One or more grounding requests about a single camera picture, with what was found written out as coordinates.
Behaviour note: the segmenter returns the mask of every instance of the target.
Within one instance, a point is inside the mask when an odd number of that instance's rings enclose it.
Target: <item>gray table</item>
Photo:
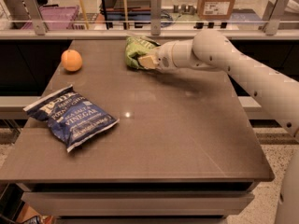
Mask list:
[[[132,70],[124,40],[75,40],[71,47],[83,68],[69,74],[59,66],[44,94],[73,84],[121,121],[67,153],[46,124],[28,120],[0,180],[18,183],[36,211],[226,217],[250,203],[259,182],[273,180],[223,72]]]

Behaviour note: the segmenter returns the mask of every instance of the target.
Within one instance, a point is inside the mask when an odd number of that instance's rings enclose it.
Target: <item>snack bag label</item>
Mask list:
[[[68,152],[119,122],[72,86],[28,105],[24,111],[32,118],[46,121],[53,134],[66,144]]]

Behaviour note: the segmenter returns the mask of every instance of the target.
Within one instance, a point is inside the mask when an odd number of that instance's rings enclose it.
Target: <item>table surface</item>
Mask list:
[[[222,71],[132,70],[124,40],[75,40],[71,48],[81,53],[82,69],[59,66],[44,95],[73,84],[120,123],[67,153],[45,123],[29,119],[0,170],[2,182],[273,180]]]

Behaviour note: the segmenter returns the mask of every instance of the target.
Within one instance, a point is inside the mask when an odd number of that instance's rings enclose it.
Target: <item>orange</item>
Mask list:
[[[82,57],[74,49],[67,49],[62,54],[62,65],[67,71],[78,71],[82,67]]]

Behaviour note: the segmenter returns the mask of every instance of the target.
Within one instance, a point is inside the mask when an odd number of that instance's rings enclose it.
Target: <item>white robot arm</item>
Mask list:
[[[202,30],[192,40],[161,45],[156,55],[161,70],[223,70],[299,141],[299,83],[244,55],[222,33]]]

